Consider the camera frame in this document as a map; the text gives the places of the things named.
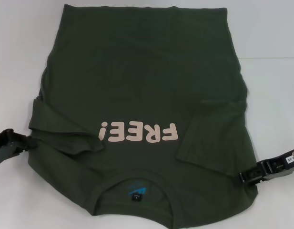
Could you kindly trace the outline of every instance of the dark green t-shirt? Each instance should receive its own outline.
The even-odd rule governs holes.
[[[256,165],[223,9],[65,5],[30,122],[29,164],[92,215],[178,229],[245,209]]]

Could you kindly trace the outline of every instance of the blue logo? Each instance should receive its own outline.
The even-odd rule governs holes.
[[[137,194],[145,194],[146,189],[147,189],[146,187],[142,187],[142,188],[136,189],[136,190],[134,190],[132,192],[129,192],[128,195],[130,196],[130,195],[132,195],[134,193],[137,193]]]

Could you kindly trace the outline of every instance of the white surface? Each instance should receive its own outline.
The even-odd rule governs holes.
[[[258,159],[294,149],[294,0],[0,0],[0,132],[28,135],[63,4],[228,9],[249,88],[247,126]],[[258,185],[245,212],[201,229],[294,229],[294,173]],[[147,219],[92,217],[41,179],[27,153],[0,165],[0,229],[163,229]]]

